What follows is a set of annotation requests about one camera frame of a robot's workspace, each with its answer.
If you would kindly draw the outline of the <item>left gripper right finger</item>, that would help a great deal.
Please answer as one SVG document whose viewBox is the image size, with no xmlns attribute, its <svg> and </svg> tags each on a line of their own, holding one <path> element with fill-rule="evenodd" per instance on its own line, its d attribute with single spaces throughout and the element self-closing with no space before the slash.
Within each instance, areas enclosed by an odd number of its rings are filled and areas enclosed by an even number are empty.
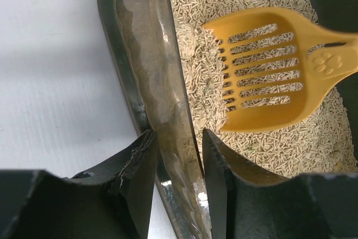
<svg viewBox="0 0 358 239">
<path fill-rule="evenodd" d="M 202 133 L 213 238 L 356 238 L 357 174 L 288 179 Z"/>
</svg>

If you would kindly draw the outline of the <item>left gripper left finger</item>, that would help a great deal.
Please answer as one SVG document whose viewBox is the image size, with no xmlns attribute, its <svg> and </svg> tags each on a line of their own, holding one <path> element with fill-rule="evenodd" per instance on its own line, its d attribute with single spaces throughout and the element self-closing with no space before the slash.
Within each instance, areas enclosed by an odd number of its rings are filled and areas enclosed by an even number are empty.
<svg viewBox="0 0 358 239">
<path fill-rule="evenodd" d="M 72 178 L 45 170 L 1 171 L 2 238 L 147 238 L 157 134 Z"/>
</svg>

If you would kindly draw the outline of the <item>dark grey litter box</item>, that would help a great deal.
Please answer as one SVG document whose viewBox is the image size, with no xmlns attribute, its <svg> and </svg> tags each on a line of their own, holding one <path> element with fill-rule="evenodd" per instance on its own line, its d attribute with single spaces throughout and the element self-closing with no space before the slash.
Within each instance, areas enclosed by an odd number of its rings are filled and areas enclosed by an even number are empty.
<svg viewBox="0 0 358 239">
<path fill-rule="evenodd" d="M 135 130 L 157 132 L 156 184 L 175 234 L 213 238 L 170 0 L 97 3 Z"/>
</svg>

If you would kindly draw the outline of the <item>yellow plastic litter scoop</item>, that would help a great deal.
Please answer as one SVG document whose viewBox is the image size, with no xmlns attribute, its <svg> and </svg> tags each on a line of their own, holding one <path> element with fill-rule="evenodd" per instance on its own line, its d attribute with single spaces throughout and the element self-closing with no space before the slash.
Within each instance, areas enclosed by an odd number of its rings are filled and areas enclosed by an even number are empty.
<svg viewBox="0 0 358 239">
<path fill-rule="evenodd" d="M 260 7 L 233 12 L 209 21 L 204 28 L 211 29 L 220 40 L 220 54 L 227 66 L 224 89 L 229 112 L 223 126 L 232 132 L 267 132 L 293 125 L 311 115 L 327 93 L 340 81 L 357 72 L 357 34 L 337 32 L 312 23 L 294 10 L 280 7 Z M 276 105 L 247 107 L 246 102 L 269 99 L 271 94 L 242 96 L 242 92 L 260 88 L 255 83 L 243 86 L 247 79 L 257 79 L 277 74 L 278 69 L 254 72 L 240 76 L 241 69 L 256 66 L 257 62 L 235 64 L 235 60 L 253 56 L 262 49 L 233 53 L 240 46 L 292 33 L 287 42 L 295 52 L 288 58 L 297 64 L 283 68 L 284 72 L 298 71 L 294 82 L 302 88 L 286 92 L 289 102 Z"/>
</svg>

